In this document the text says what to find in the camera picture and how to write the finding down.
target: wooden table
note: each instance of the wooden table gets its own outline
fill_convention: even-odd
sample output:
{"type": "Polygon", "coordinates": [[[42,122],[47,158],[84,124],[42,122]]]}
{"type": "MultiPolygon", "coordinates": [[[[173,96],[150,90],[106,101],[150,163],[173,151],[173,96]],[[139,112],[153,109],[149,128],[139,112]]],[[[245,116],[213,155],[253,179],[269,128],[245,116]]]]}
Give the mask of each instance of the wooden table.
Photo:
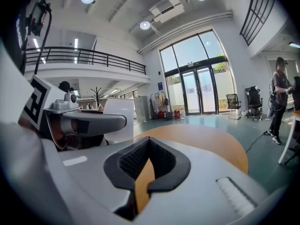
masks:
{"type": "Polygon", "coordinates": [[[300,121],[300,110],[294,111],[292,113],[292,126],[291,126],[291,130],[290,130],[290,134],[289,134],[289,137],[287,139],[285,149],[283,150],[283,152],[280,156],[280,159],[278,160],[279,164],[282,163],[282,160],[285,157],[285,154],[286,154],[287,150],[289,149],[289,146],[290,146],[290,143],[291,143],[291,140],[292,140],[292,137],[293,137],[293,133],[294,133],[294,130],[295,130],[295,126],[296,126],[296,121],[300,121]]]}
{"type": "MultiPolygon", "coordinates": [[[[196,124],[177,124],[157,127],[143,132],[136,137],[145,136],[167,139],[211,151],[244,173],[248,172],[248,159],[239,141],[217,128],[196,124]]],[[[150,160],[148,160],[140,176],[135,181],[135,197],[139,212],[146,206],[149,200],[147,186],[154,180],[153,166],[150,160]]]]}

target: balcony railing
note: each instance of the balcony railing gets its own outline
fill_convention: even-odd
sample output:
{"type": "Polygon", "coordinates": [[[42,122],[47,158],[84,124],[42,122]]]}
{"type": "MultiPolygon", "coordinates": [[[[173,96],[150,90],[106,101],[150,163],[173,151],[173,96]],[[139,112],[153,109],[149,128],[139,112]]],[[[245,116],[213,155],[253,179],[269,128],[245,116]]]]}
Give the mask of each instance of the balcony railing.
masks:
{"type": "MultiPolygon", "coordinates": [[[[26,49],[26,65],[35,65],[39,51],[36,48],[26,49]]],[[[129,71],[146,74],[146,66],[125,58],[83,48],[45,47],[39,64],[43,63],[81,63],[123,68],[129,71]]]]}
{"type": "Polygon", "coordinates": [[[248,13],[240,31],[249,46],[267,21],[275,0],[250,0],[248,13]]]}

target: glass door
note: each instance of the glass door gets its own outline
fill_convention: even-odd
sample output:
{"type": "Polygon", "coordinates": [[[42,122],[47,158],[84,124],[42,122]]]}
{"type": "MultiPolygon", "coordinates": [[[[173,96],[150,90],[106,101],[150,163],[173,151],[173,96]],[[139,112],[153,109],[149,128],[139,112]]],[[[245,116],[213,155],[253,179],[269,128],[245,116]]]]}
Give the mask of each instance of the glass door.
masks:
{"type": "Polygon", "coordinates": [[[187,73],[183,73],[181,79],[183,83],[184,100],[186,104],[186,114],[196,115],[200,114],[199,107],[199,90],[196,85],[195,71],[192,70],[187,73]]]}
{"type": "Polygon", "coordinates": [[[217,114],[217,89],[211,66],[197,69],[197,78],[199,79],[199,90],[201,91],[202,114],[217,114]]]}

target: air conditioner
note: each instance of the air conditioner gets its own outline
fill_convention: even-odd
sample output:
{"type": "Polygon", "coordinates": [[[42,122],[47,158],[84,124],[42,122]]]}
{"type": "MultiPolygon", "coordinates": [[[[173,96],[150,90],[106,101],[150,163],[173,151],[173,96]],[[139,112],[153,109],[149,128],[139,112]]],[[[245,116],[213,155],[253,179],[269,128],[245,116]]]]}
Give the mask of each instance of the air conditioner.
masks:
{"type": "Polygon", "coordinates": [[[162,0],[149,11],[155,16],[153,19],[156,23],[164,23],[177,15],[184,13],[183,5],[179,0],[162,0]]]}

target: sneaker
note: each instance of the sneaker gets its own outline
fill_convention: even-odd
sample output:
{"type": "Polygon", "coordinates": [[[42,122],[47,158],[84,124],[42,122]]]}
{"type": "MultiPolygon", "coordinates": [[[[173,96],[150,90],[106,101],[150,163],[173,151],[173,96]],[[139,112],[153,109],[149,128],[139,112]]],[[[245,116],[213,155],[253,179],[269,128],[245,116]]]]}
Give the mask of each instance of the sneaker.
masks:
{"type": "Polygon", "coordinates": [[[272,139],[274,142],[276,142],[278,145],[281,145],[280,138],[278,136],[274,136],[272,139]]]}
{"type": "Polygon", "coordinates": [[[273,134],[273,131],[272,131],[271,129],[269,129],[269,130],[267,131],[267,134],[271,135],[272,137],[275,136],[275,135],[273,134]]]}

